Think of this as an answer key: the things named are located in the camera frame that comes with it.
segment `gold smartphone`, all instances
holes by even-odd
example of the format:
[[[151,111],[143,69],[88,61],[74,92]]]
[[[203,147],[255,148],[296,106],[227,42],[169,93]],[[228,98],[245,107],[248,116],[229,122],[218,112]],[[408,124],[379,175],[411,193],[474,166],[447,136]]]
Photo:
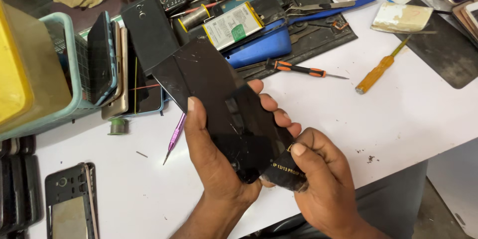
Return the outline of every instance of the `gold smartphone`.
[[[117,86],[116,89],[109,94],[105,101],[101,103],[100,107],[108,106],[112,101],[117,99],[121,92],[123,91],[123,78],[121,75],[123,74],[121,67],[121,34],[120,34],[120,24],[118,22],[111,22],[111,29],[113,32],[113,43],[115,48],[115,55],[116,55],[116,71],[117,71]]]
[[[121,40],[120,49],[120,65],[121,66],[121,78],[122,90],[118,98],[108,103],[101,108],[101,117],[104,120],[118,116],[128,110],[128,30],[126,27],[121,28],[119,31]]]

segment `teal plastic basket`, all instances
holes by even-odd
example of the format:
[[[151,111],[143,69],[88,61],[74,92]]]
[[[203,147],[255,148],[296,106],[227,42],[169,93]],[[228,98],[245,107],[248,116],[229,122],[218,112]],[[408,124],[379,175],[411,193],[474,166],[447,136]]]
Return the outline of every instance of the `teal plastic basket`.
[[[45,23],[56,52],[63,53],[65,49],[67,50],[73,96],[67,107],[0,134],[0,141],[39,134],[100,109],[89,101],[87,41],[75,34],[70,16],[55,12],[39,20]]]

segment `finger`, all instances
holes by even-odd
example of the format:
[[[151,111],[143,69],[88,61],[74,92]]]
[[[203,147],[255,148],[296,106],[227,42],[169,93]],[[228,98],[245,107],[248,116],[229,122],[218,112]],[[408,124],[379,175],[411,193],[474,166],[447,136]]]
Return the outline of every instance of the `finger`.
[[[275,123],[280,127],[289,127],[292,125],[292,121],[287,113],[281,108],[274,111]]]
[[[247,82],[249,87],[259,94],[264,89],[264,83],[260,79],[253,79]]]
[[[295,143],[292,145],[291,154],[297,166],[305,173],[311,186],[314,186],[315,182],[324,184],[324,186],[332,186],[331,184],[336,181],[324,159],[308,147]]]
[[[293,122],[289,127],[287,127],[291,135],[296,138],[299,136],[300,132],[302,131],[302,125],[297,122]]]
[[[297,137],[296,142],[302,143],[319,154],[339,182],[344,186],[353,187],[347,158],[325,134],[309,127]]]
[[[267,180],[263,180],[261,179],[260,182],[262,183],[262,185],[266,188],[272,188],[272,187],[275,187],[275,184],[274,183],[271,183]]]
[[[260,104],[267,111],[277,110],[277,102],[268,94],[260,94]]]
[[[187,100],[187,117],[184,123],[184,134],[189,148],[189,157],[199,176],[203,167],[225,158],[214,145],[206,129],[206,109],[196,97]]]

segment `cracked screen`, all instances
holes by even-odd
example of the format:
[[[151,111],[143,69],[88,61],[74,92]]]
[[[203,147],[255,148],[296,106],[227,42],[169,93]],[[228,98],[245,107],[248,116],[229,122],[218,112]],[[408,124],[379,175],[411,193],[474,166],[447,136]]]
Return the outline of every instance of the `cracked screen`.
[[[211,139],[246,183],[254,182],[294,141],[207,38],[178,49],[152,75],[184,113],[189,96],[203,102]]]

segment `yellow container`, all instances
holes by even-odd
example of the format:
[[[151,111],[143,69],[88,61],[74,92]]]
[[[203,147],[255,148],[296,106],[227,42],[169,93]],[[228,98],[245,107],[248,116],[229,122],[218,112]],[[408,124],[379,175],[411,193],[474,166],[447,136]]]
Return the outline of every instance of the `yellow container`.
[[[65,108],[71,101],[43,22],[0,0],[0,133]]]

